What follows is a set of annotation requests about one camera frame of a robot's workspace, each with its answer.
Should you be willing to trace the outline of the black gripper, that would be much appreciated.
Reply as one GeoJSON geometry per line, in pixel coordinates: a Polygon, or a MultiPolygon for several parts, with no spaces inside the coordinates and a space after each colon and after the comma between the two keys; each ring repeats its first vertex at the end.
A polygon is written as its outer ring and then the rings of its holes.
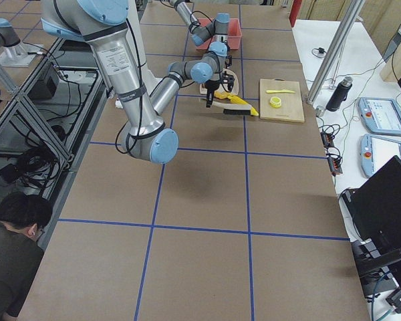
{"type": "MultiPolygon", "coordinates": [[[[222,76],[222,72],[219,73],[218,79],[217,80],[208,80],[205,83],[205,88],[207,89],[207,95],[206,95],[206,107],[210,108],[213,104],[213,99],[214,99],[214,94],[213,92],[216,92],[216,90],[219,88],[221,84],[225,83],[225,78],[227,76],[222,76]]],[[[229,80],[227,81],[229,83],[229,89],[231,89],[231,84],[232,84],[232,77],[229,77],[229,80]]]]}
{"type": "Polygon", "coordinates": [[[227,55],[223,61],[223,68],[222,68],[222,74],[225,75],[229,68],[233,64],[233,57],[232,55],[227,55]]]}

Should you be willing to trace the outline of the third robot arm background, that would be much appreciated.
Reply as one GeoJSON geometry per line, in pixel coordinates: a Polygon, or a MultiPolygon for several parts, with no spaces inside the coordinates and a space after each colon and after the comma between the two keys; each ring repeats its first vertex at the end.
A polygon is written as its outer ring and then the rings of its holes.
{"type": "Polygon", "coordinates": [[[42,45],[22,42],[10,22],[0,18],[0,64],[5,67],[27,68],[35,56],[41,56],[42,45]]]}

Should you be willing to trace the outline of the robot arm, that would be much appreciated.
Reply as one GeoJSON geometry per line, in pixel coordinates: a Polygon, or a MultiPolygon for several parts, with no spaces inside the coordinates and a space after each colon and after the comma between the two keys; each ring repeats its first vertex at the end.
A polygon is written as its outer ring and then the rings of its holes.
{"type": "Polygon", "coordinates": [[[211,41],[199,60],[175,62],[168,75],[149,92],[137,62],[141,38],[128,42],[127,34],[139,26],[137,17],[129,18],[129,1],[42,1],[43,30],[55,37],[87,43],[95,55],[103,79],[108,80],[128,117],[123,128],[125,154],[152,163],[166,164],[178,149],[178,135],[167,128],[161,117],[187,80],[204,84],[207,106],[225,79],[227,36],[230,16],[219,13],[203,27],[184,1],[170,4],[186,23],[195,45],[211,41]]]}
{"type": "Polygon", "coordinates": [[[186,1],[168,1],[168,3],[169,7],[172,7],[185,22],[196,46],[210,41],[208,50],[227,59],[229,51],[228,33],[231,21],[228,13],[218,13],[214,19],[209,20],[207,25],[202,25],[195,13],[188,8],[186,1]]]}

